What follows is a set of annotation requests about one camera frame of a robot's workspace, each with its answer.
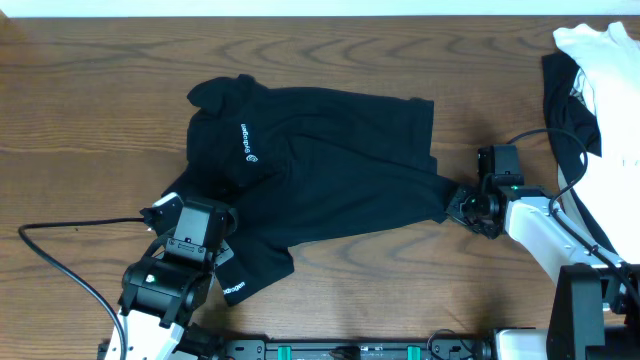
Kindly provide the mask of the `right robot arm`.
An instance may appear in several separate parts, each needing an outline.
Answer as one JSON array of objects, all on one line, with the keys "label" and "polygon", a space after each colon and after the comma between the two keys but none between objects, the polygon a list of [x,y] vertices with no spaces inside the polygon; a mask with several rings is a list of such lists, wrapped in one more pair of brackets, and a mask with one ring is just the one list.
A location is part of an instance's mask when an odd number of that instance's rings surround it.
[{"label": "right robot arm", "polygon": [[480,192],[460,186],[446,213],[473,233],[510,237],[555,284],[548,327],[494,331],[489,358],[638,358],[638,265],[600,246],[543,188],[512,185]]}]

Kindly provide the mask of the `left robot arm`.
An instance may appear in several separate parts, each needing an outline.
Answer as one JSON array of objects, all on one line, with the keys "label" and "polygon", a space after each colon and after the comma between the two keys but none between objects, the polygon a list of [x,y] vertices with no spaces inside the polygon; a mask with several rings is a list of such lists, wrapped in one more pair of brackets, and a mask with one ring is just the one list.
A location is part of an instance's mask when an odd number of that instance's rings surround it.
[{"label": "left robot arm", "polygon": [[215,281],[215,258],[237,226],[224,204],[141,211],[158,237],[127,268],[116,329],[100,359],[220,359],[224,340],[191,322]]}]

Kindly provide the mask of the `black logo t-shirt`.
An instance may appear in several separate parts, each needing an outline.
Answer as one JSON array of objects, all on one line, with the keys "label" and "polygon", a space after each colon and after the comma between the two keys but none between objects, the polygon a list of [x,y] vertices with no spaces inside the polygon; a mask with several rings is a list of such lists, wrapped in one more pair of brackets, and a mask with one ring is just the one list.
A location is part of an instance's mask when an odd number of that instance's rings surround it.
[{"label": "black logo t-shirt", "polygon": [[237,213],[216,276],[237,305],[294,270],[290,248],[446,219],[456,191],[431,155],[434,105],[219,77],[188,93],[182,198]]}]

